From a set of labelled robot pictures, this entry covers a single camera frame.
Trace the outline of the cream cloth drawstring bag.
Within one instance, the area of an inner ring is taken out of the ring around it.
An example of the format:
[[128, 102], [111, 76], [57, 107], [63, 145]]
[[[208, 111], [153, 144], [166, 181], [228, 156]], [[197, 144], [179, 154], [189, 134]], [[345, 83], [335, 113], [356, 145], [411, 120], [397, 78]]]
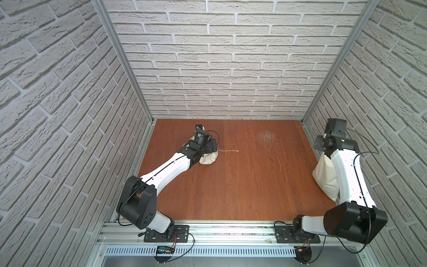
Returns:
[[213, 153], [204, 154], [200, 158], [199, 163], [201, 165], [211, 165], [211, 164], [213, 164], [217, 160], [219, 152], [239, 152], [239, 150], [218, 150], [218, 151], [213, 152]]

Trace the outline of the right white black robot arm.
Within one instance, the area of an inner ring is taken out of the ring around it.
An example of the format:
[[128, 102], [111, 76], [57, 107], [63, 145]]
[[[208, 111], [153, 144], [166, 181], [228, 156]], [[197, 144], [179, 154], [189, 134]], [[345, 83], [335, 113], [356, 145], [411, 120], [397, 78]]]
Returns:
[[370, 196], [360, 167], [362, 152], [355, 140], [347, 138], [346, 124], [343, 119], [328, 119], [324, 135], [315, 140], [315, 148], [324, 152], [337, 176], [336, 207], [323, 216], [298, 215], [290, 231], [296, 241], [330, 235], [369, 244], [388, 222], [386, 212]]

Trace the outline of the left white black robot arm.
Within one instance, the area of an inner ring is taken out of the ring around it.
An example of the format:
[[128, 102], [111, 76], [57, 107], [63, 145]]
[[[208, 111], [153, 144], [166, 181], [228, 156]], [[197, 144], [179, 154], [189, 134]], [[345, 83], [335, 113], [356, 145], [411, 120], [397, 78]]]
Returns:
[[118, 216], [139, 229], [171, 235], [175, 222], [157, 210], [157, 197], [173, 179], [211, 155], [218, 155], [216, 139], [202, 125], [196, 125], [194, 136], [164, 164], [126, 180], [116, 208]]

